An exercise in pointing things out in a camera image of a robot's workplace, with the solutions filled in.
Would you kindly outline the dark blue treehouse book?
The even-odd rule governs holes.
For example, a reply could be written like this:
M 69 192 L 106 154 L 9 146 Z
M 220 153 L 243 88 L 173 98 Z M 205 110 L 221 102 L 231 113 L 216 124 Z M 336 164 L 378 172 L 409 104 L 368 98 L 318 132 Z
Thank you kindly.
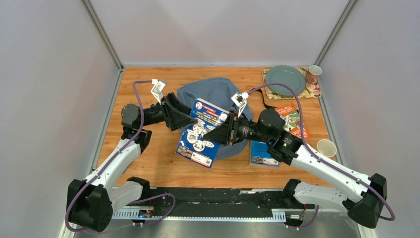
M 203 139 L 209 131 L 225 122 L 229 112 L 204 99 L 194 101 L 190 116 L 198 123 L 183 130 L 175 153 L 196 164 L 211 168 L 220 144 Z

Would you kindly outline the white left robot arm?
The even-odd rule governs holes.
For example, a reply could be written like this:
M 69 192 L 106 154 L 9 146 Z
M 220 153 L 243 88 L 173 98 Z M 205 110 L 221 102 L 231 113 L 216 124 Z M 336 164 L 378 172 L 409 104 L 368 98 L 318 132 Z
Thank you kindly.
M 180 102 L 174 93 L 159 96 L 159 102 L 143 109 L 127 104 L 121 110 L 123 134 L 117 147 L 83 180 L 74 179 L 68 186 L 65 224 L 73 232 L 90 229 L 102 232 L 112 215 L 136 202 L 140 206 L 151 200 L 149 183 L 132 177 L 114 188 L 119 177 L 148 146 L 152 132 L 143 126 L 164 122 L 172 131 L 197 122 L 190 116 L 191 108 Z

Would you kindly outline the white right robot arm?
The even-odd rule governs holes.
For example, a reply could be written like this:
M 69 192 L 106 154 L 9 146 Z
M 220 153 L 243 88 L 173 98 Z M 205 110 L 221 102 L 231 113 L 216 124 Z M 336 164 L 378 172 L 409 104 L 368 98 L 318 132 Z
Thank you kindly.
M 316 187 L 291 179 L 282 194 L 287 207 L 314 204 L 335 209 L 371 229 L 382 218 L 382 209 L 389 208 L 384 176 L 359 173 L 322 155 L 303 139 L 287 132 L 285 121 L 276 110 L 263 110 L 257 122 L 238 118 L 234 113 L 223 115 L 223 119 L 225 122 L 204 134 L 204 139 L 222 145 L 233 145 L 241 139 L 264 142 L 274 160 L 305 170 L 332 186 Z

